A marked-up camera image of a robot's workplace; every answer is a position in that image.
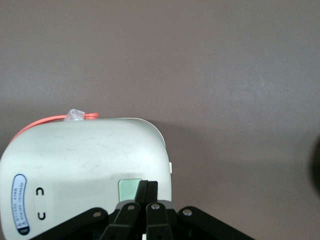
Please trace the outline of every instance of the screw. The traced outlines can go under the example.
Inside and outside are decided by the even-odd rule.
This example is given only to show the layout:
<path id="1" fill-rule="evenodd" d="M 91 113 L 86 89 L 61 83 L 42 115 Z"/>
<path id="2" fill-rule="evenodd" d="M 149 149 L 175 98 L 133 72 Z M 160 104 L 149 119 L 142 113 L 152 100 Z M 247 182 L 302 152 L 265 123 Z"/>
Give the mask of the screw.
<path id="1" fill-rule="evenodd" d="M 190 210 L 190 209 L 185 209 L 185 210 L 183 210 L 183 212 L 182 212 L 185 216 L 191 216 L 192 215 L 192 211 Z"/>
<path id="2" fill-rule="evenodd" d="M 158 210 L 158 209 L 160 208 L 160 205 L 157 204 L 157 203 L 154 203 L 154 204 L 151 205 L 151 208 L 152 208 L 153 210 Z"/>
<path id="3" fill-rule="evenodd" d="M 128 209 L 129 211 L 130 211 L 130 210 L 133 210 L 133 209 L 135 209 L 135 206 L 134 206 L 134 205 L 129 205 L 127 209 Z"/>

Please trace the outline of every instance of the oval label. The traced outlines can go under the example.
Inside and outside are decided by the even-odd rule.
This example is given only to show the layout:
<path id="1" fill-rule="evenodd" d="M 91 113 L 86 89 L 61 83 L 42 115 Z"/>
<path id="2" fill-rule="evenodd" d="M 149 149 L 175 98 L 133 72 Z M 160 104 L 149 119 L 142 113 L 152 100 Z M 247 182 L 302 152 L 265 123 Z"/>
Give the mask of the oval label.
<path id="1" fill-rule="evenodd" d="M 24 175 L 18 174 L 14 177 L 11 192 L 11 207 L 15 227 L 21 235 L 27 235 L 30 232 L 25 212 L 26 185 L 27 179 Z"/>

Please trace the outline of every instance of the small green panel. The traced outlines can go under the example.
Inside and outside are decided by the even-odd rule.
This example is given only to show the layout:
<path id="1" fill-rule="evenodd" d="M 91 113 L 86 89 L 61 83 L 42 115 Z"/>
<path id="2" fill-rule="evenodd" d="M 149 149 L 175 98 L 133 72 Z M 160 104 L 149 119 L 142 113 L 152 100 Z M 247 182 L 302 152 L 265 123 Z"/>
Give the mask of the small green panel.
<path id="1" fill-rule="evenodd" d="M 119 202 L 125 200 L 134 200 L 139 182 L 142 179 L 121 179 L 118 182 Z"/>

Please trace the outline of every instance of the orange rubber band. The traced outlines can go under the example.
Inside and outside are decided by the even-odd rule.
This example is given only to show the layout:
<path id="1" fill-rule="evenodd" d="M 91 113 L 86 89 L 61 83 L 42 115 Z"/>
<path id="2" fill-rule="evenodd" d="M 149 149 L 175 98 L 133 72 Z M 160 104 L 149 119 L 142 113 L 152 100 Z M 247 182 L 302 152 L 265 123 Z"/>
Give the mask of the orange rubber band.
<path id="1" fill-rule="evenodd" d="M 14 137 L 11 139 L 10 143 L 16 138 L 18 137 L 20 134 L 22 134 L 23 132 L 27 131 L 30 128 L 33 128 L 35 126 L 38 126 L 40 124 L 47 124 L 50 123 L 52 121 L 55 120 L 62 120 L 66 117 L 66 115 L 57 115 L 57 116 L 50 116 L 50 117 L 46 117 L 43 119 L 40 119 L 38 121 L 35 121 L 33 123 L 30 123 L 28 126 L 25 126 L 24 128 L 22 128 L 16 135 L 14 135 Z M 84 114 L 84 119 L 97 119 L 99 117 L 99 113 L 97 112 L 92 112 L 92 113 L 85 113 Z"/>

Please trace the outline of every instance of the black object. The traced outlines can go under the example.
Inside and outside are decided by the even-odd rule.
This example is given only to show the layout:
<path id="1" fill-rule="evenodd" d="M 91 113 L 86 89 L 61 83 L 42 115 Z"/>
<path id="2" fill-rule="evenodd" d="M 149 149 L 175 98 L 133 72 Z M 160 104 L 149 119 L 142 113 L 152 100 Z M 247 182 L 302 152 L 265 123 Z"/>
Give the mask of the black object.
<path id="1" fill-rule="evenodd" d="M 253 240 L 196 207 L 176 213 L 170 201 L 158 200 L 158 183 L 147 180 L 112 214 L 92 208 L 31 240 L 141 240 L 145 233 L 147 240 Z"/>
<path id="2" fill-rule="evenodd" d="M 320 137 L 317 139 L 315 144 L 310 167 L 313 186 L 320 195 Z"/>

